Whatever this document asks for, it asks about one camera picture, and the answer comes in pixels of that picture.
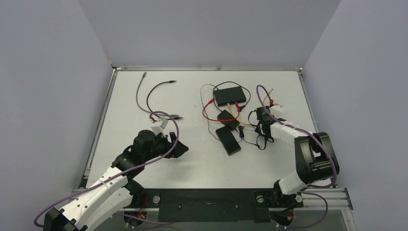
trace gray cable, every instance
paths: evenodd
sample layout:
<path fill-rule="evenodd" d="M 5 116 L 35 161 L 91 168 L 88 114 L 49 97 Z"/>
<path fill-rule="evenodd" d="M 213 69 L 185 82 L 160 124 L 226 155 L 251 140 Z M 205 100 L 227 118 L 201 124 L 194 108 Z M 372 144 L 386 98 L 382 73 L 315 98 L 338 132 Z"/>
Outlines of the gray cable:
<path fill-rule="evenodd" d="M 143 73 L 142 77 L 141 77 L 140 82 L 139 82 L 138 89 L 137 89 L 137 91 L 136 91 L 136 103 L 138 104 L 138 107 L 139 107 L 142 111 L 147 112 L 147 113 L 150 114 L 150 111 L 148 111 L 148 110 L 142 108 L 142 107 L 139 105 L 139 100 L 138 100 L 139 89 L 140 89 L 141 83 L 143 82 L 143 80 L 144 80 L 144 78 L 146 77 L 146 75 L 147 75 L 147 72 L 145 71 L 145 72 Z"/>

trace screw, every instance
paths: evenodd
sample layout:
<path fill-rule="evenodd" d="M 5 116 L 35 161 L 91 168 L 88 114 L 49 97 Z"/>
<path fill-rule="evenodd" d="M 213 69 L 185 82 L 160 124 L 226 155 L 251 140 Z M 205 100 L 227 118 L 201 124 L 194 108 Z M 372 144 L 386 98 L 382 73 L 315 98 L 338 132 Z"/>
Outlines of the screw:
<path fill-rule="evenodd" d="M 295 200 L 300 203 L 302 202 L 302 197 L 300 195 L 296 195 Z"/>
<path fill-rule="evenodd" d="M 256 197 L 256 201 L 258 201 L 258 203 L 262 203 L 264 201 L 264 197 L 259 195 Z"/>
<path fill-rule="evenodd" d="M 153 197 L 153 203 L 157 204 L 160 201 L 160 197 L 159 196 L 154 196 Z"/>

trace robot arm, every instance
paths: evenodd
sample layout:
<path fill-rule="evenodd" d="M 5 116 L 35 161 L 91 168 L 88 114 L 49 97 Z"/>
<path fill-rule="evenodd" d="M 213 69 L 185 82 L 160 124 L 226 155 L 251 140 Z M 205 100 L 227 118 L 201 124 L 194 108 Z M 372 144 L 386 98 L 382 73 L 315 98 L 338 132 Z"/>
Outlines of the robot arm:
<path fill-rule="evenodd" d="M 174 145 L 175 133 L 170 132 L 171 142 L 169 142 L 167 136 L 163 135 L 166 122 L 158 120 L 156 123 L 158 126 L 152 127 L 154 132 L 150 130 L 139 132 L 133 145 L 125 149 L 93 184 L 95 186 L 102 182 L 103 185 L 80 195 L 59 210 L 55 207 L 50 209 L 45 215 L 43 230 L 92 231 L 119 209 L 131 203 L 138 204 L 143 198 L 144 188 L 133 178 L 141 173 L 144 167 L 132 170 L 109 182 L 104 181 L 122 171 L 164 155 Z M 188 150 L 187 146 L 178 141 L 173 151 L 165 158 L 178 158 Z"/>
<path fill-rule="evenodd" d="M 333 176 L 333 169 L 327 156 L 307 134 L 287 126 L 290 123 L 284 119 L 278 119 L 283 124 L 275 122 L 263 107 L 256 109 L 256 115 L 259 122 L 255 131 L 258 134 L 265 139 L 281 140 L 291 146 L 295 152 L 295 171 L 274 184 L 277 198 L 283 197 L 283 195 L 292 195 L 311 183 Z M 329 135 L 325 132 L 311 133 L 329 152 L 338 174 L 339 165 Z"/>

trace black box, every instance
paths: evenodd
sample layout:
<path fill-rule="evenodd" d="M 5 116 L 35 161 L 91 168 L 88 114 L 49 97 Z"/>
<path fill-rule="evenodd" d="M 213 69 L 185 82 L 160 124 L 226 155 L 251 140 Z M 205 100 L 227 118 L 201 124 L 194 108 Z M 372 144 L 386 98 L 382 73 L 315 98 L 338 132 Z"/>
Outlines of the black box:
<path fill-rule="evenodd" d="M 227 112 L 226 110 L 222 111 L 220 114 L 217 115 L 218 120 L 227 120 L 227 119 L 233 119 L 234 117 L 231 115 L 231 113 Z M 234 130 L 238 127 L 240 124 L 236 120 L 232 120 L 230 122 L 221 122 L 223 125 L 228 126 L 230 130 Z"/>
<path fill-rule="evenodd" d="M 241 150 L 240 145 L 227 126 L 217 129 L 216 134 L 228 155 L 232 155 Z"/>
<path fill-rule="evenodd" d="M 235 104 L 235 102 L 246 102 L 242 87 L 214 90 L 214 99 L 217 102 L 218 107 L 225 106 L 227 103 Z"/>

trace black panel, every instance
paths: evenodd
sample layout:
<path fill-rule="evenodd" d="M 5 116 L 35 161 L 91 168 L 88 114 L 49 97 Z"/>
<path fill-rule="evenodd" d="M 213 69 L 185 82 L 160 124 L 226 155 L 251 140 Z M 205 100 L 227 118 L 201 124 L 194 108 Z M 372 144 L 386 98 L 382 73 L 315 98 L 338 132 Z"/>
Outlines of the black panel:
<path fill-rule="evenodd" d="M 159 206 L 159 221 L 269 222 L 268 207 L 276 205 L 270 203 L 270 206 L 260 207 L 255 200 L 261 194 L 266 202 L 265 192 L 272 195 L 272 189 L 145 189 L 144 192 L 148 198 L 146 208 Z M 152 203 L 154 195 L 160 196 L 158 204 Z"/>

